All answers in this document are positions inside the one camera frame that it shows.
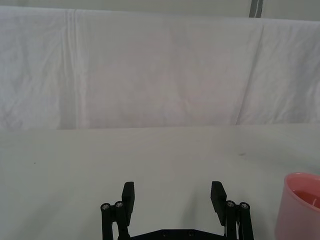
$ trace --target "white table surface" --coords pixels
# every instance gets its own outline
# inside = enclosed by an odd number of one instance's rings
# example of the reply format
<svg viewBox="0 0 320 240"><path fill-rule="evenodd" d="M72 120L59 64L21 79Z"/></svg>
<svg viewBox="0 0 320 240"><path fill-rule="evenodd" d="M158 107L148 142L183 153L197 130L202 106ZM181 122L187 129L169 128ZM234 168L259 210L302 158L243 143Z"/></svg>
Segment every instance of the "white table surface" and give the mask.
<svg viewBox="0 0 320 240"><path fill-rule="evenodd" d="M228 199L251 205L255 240L274 240L284 176L320 174L319 159L320 125L0 133L0 239L101 240L100 205L120 200L126 181L132 236L222 234L210 201L221 181Z"/></svg>

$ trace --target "cup rim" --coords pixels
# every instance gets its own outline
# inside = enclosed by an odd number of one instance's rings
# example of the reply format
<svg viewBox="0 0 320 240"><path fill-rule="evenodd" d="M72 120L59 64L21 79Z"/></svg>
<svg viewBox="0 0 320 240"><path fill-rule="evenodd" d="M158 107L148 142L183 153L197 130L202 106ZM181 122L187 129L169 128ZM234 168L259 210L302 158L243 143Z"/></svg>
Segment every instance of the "cup rim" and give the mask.
<svg viewBox="0 0 320 240"><path fill-rule="evenodd" d="M312 209L318 213L320 213L320 208L317 208L313 205L311 205L310 203L304 201L303 199L301 199L300 197L298 197L294 191L292 191L288 185L288 178L295 176L295 175L303 175L305 177L308 178L317 178L320 179L320 175L316 175L316 174L311 174L311 173L305 173L305 172L293 172L293 173L289 173L287 176L285 176L284 178L284 188L288 191L288 193L294 198L296 199L299 203L301 203L302 205L306 206L309 209Z"/></svg>

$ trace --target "white fabric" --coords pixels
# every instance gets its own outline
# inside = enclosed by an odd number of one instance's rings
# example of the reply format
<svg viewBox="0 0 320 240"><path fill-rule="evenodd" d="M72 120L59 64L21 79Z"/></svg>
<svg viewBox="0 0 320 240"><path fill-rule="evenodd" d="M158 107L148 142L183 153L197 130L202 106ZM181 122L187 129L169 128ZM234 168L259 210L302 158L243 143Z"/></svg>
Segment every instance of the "white fabric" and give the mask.
<svg viewBox="0 0 320 240"><path fill-rule="evenodd" d="M320 123L320 23L0 7L0 130Z"/></svg>

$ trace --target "pink cup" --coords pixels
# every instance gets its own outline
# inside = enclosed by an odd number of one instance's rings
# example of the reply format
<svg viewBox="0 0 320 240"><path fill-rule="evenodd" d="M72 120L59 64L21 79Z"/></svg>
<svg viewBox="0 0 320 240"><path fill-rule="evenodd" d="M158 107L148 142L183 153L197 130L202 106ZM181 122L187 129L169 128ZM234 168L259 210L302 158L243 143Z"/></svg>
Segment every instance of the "pink cup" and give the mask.
<svg viewBox="0 0 320 240"><path fill-rule="evenodd" d="M320 176L291 173L285 177L275 237L320 240Z"/></svg>

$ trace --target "wrinkled cloth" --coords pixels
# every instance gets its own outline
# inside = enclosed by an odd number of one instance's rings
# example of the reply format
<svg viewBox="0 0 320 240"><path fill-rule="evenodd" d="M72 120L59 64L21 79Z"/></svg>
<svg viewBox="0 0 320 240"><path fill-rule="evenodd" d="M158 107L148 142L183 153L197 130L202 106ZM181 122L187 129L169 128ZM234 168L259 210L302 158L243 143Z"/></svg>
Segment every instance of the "wrinkled cloth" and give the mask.
<svg viewBox="0 0 320 240"><path fill-rule="evenodd" d="M320 123L320 22L0 7L0 130Z"/></svg>

